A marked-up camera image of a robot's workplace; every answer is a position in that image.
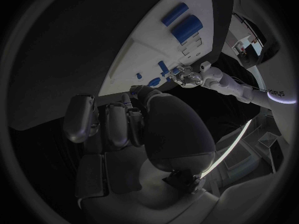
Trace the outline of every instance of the white robotic arm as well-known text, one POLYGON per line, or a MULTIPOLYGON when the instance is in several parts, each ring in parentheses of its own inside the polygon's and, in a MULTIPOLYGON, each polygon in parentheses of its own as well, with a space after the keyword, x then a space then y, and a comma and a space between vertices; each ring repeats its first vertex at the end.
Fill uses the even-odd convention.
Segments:
POLYGON ((192 67, 178 66, 180 73, 172 74, 172 79, 184 88, 196 86, 206 87, 215 90, 223 95, 233 95, 238 101, 244 103, 254 103, 256 105, 270 109, 267 92, 253 90, 250 85, 238 84, 232 77, 222 72, 216 67, 211 67, 211 63, 201 64, 200 73, 193 72, 192 67))

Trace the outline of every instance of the led light strip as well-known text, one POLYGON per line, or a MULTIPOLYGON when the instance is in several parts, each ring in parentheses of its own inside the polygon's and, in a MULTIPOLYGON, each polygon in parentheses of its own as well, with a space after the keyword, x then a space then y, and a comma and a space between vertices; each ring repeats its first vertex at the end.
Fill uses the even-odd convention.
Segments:
POLYGON ((225 151, 225 153, 215 162, 212 164, 212 166, 205 172, 203 172, 201 174, 201 179, 206 176, 209 172, 211 172, 214 168, 217 167, 217 165, 219 163, 221 163, 223 161, 223 159, 226 158, 226 156, 233 150, 233 148, 237 145, 237 143, 240 141, 240 139, 242 138, 243 134, 245 133, 245 131, 247 130, 249 124, 250 124, 251 120, 249 120, 247 122, 247 124, 245 125, 245 127, 243 128, 243 130, 241 131, 241 133, 239 134, 239 136, 236 138, 236 140, 232 143, 232 145, 225 151))
POLYGON ((282 104, 295 104, 296 101, 281 101, 281 100, 278 100, 278 99, 275 99, 274 97, 272 97, 269 92, 267 92, 267 95, 268 97, 273 100, 273 101, 276 101, 276 102, 279 102, 279 103, 282 103, 282 104))

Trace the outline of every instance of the robotic arm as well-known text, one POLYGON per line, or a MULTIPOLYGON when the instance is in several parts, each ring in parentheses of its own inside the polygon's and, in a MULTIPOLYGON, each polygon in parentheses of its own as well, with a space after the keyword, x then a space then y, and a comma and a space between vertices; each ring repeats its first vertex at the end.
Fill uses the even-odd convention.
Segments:
POLYGON ((211 63, 204 62, 200 66, 200 72, 193 72, 192 67, 178 66, 176 75, 171 72, 172 79, 184 88, 202 86, 215 90, 223 95, 233 95, 238 101, 244 103, 254 103, 256 105, 270 108, 267 92, 253 90, 250 85, 238 84, 232 77, 222 72, 216 67, 211 67, 211 63))

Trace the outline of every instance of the logo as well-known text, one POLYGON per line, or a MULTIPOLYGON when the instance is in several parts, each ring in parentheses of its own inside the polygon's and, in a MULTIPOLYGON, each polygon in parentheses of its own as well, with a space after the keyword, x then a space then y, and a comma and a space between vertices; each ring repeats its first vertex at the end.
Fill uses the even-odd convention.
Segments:
POLYGON ((276 95, 276 96, 285 96, 285 93, 283 91, 273 91, 273 90, 269 90, 269 93, 271 93, 272 95, 276 95))

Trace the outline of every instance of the black curved surface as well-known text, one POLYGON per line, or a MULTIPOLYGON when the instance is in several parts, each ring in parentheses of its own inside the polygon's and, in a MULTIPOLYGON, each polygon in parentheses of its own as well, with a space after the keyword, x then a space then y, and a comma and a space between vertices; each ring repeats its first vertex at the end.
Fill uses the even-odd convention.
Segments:
MULTIPOLYGON (((71 97, 97 97, 121 46, 159 0, 57 0, 37 20, 14 64, 9 86, 9 125, 25 130, 63 117, 71 97)), ((233 0, 213 0, 216 61, 233 0)), ((120 94, 97 98, 103 105, 120 94)))

